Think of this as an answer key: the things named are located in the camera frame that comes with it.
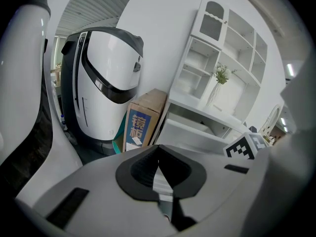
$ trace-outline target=blue label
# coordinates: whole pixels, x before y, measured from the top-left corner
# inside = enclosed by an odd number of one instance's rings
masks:
[[[135,144],[132,138],[138,137],[144,143],[151,118],[149,115],[131,109],[127,121],[126,142]]]

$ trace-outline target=white sticker on box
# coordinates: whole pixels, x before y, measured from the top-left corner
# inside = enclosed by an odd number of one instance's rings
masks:
[[[137,148],[140,148],[140,147],[133,145],[133,144],[130,144],[130,143],[126,143],[126,151],[137,149]]]
[[[142,142],[140,141],[140,139],[138,137],[134,137],[132,139],[137,145],[142,145]]]

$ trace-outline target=white vase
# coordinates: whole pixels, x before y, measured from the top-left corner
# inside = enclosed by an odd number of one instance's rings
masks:
[[[221,84],[218,82],[215,87],[213,88],[211,94],[209,95],[209,98],[207,100],[207,106],[211,106],[213,102],[215,102],[216,97],[219,94],[219,91],[221,89]]]

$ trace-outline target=white machine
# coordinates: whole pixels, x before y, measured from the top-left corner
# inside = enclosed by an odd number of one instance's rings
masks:
[[[101,145],[99,149],[111,145],[136,95],[142,39],[117,28],[89,28],[70,35],[62,53],[62,105],[68,129],[80,141]]]

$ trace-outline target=ceiling light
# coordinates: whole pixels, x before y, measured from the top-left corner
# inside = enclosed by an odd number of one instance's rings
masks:
[[[293,77],[294,76],[294,72],[293,72],[292,64],[287,64],[287,68],[288,68],[288,71],[289,71],[290,75]]]

